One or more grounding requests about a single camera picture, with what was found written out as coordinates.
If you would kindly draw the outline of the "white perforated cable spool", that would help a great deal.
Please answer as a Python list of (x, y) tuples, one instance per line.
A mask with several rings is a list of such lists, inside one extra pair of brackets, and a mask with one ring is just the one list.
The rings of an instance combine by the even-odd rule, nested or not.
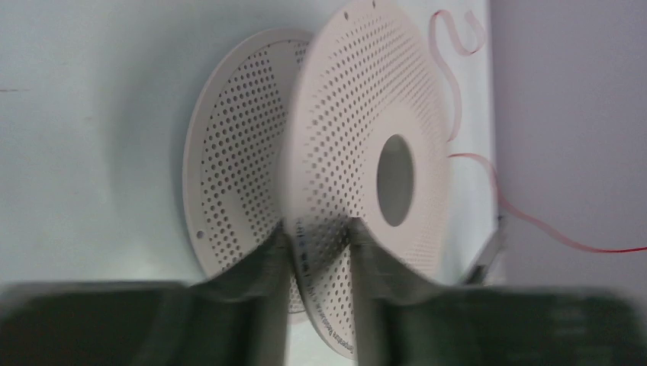
[(446, 236), (446, 115), (427, 43), (393, 1), (351, 1), (315, 34), (257, 33), (206, 81), (188, 126), (185, 219), (206, 275), (277, 226), (315, 331), (356, 358), (346, 226), (433, 278)]

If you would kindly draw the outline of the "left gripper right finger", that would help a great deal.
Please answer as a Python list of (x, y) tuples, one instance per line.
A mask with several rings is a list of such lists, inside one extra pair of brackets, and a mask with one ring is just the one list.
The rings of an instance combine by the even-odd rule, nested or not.
[(646, 320), (595, 287), (438, 284), (349, 223), (360, 365), (644, 365)]

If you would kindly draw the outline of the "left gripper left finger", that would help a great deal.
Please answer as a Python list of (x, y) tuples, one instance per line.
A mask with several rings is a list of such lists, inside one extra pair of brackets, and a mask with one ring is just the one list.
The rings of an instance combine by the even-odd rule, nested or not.
[(1, 288), (3, 365), (281, 365), (291, 265), (281, 227), (224, 273)]

